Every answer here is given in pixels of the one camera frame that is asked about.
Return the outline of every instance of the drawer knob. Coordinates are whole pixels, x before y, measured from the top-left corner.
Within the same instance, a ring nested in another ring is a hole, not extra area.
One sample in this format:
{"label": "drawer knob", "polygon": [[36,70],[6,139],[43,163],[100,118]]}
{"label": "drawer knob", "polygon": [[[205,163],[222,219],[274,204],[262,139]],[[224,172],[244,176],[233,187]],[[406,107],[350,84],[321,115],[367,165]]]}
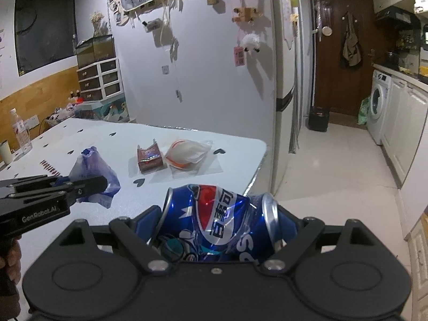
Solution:
{"label": "drawer knob", "polygon": [[419,261],[419,265],[424,265],[422,262],[421,262],[421,258],[420,258],[420,256],[419,256],[419,254],[421,253],[421,250],[418,250],[418,261]]}

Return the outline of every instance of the dark window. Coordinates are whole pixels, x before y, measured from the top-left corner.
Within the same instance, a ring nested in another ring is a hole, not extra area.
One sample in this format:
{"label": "dark window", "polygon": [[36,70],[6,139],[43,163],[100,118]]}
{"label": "dark window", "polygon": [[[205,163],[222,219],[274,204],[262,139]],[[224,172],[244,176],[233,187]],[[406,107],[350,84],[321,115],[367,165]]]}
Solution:
{"label": "dark window", "polygon": [[15,0],[19,75],[74,55],[74,0]]}

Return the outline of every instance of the green plastic bag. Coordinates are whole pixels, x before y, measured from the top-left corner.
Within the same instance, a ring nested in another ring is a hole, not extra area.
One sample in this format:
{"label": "green plastic bag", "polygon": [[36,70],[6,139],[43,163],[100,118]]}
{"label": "green plastic bag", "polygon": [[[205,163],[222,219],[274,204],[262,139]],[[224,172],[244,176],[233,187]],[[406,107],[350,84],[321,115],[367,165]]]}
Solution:
{"label": "green plastic bag", "polygon": [[367,123],[367,115],[369,114],[370,97],[361,101],[360,111],[358,112],[358,124],[363,125]]}

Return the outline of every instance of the black trash can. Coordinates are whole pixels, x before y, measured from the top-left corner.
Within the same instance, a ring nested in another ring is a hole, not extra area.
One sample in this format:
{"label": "black trash can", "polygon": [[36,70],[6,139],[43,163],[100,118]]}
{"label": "black trash can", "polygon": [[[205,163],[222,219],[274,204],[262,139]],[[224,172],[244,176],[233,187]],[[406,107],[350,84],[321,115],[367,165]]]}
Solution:
{"label": "black trash can", "polygon": [[325,133],[327,131],[329,118],[329,109],[313,106],[309,112],[308,128],[312,131],[322,131]]}

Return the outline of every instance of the white plush toy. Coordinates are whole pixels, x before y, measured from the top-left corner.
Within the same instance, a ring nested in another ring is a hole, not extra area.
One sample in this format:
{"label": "white plush toy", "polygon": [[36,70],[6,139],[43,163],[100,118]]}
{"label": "white plush toy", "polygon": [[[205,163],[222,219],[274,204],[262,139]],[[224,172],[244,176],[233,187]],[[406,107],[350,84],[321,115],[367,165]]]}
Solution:
{"label": "white plush toy", "polygon": [[247,52],[253,49],[258,53],[260,51],[260,36],[256,34],[247,34],[242,39],[242,45],[244,51]]}

